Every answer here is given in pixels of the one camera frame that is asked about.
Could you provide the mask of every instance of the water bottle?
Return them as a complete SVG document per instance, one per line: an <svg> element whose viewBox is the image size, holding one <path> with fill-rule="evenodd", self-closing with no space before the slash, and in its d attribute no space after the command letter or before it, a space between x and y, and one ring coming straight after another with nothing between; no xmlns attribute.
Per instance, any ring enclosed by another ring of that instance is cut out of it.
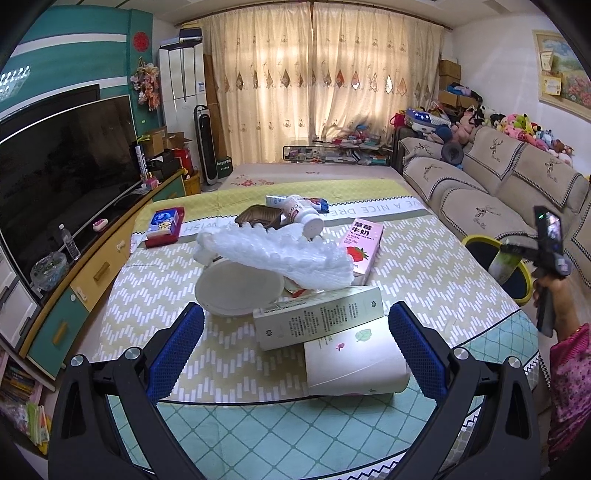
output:
<svg viewBox="0 0 591 480"><path fill-rule="evenodd" d="M72 260L78 260L80 258L80 250L74 243L74 239L72 238L72 234L64 228L64 224L60 224L60 233L61 239L64 241L64 245L68 249L68 253L72 257Z"/></svg>

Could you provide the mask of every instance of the camera screen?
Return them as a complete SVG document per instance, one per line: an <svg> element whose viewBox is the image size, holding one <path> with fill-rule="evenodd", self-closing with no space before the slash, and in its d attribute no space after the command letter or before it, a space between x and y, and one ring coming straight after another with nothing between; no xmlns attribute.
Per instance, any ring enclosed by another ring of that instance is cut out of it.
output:
<svg viewBox="0 0 591 480"><path fill-rule="evenodd" d="M545 214L546 232L548 240L552 244L552 250L558 252L562 245L562 232L560 228L560 219L550 212Z"/></svg>

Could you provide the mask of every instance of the handheld camera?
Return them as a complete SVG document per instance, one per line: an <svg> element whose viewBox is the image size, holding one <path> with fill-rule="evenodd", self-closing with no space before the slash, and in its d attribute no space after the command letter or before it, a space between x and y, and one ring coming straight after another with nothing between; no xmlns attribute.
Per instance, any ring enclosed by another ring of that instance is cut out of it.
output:
<svg viewBox="0 0 591 480"><path fill-rule="evenodd" d="M559 278L567 277L572 271L572 266L563 255L560 218L543 206L534 207L534 215L538 230L538 248L502 244L501 252L519 255L526 260L531 260L534 266L538 267L534 272L536 277L543 277L547 274L553 274ZM536 320L538 330L547 337L552 337L556 315L552 295L547 288L540 292Z"/></svg>

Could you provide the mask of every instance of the human hand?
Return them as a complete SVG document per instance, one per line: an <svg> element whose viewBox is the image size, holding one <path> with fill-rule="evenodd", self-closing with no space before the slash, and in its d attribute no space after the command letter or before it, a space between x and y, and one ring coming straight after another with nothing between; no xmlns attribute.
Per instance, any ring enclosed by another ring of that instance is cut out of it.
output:
<svg viewBox="0 0 591 480"><path fill-rule="evenodd" d="M556 322L554 330L558 341L567 339L580 327L569 282L566 278L545 275L534 282L534 307L538 307L543 288L548 288L552 295Z"/></svg>

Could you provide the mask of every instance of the blue gripper pad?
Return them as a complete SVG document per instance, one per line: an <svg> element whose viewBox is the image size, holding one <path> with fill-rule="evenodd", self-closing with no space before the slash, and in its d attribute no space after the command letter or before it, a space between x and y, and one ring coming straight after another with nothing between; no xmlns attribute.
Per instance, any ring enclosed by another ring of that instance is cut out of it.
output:
<svg viewBox="0 0 591 480"><path fill-rule="evenodd" d="M417 324L421 325L404 302L392 305L388 315L390 333L423 395L440 404L447 395L446 367L421 332L424 327L418 327Z"/></svg>
<svg viewBox="0 0 591 480"><path fill-rule="evenodd" d="M195 304L160 350L148 374L146 394L153 405L170 395L189 356L201 338L205 323L203 309Z"/></svg>

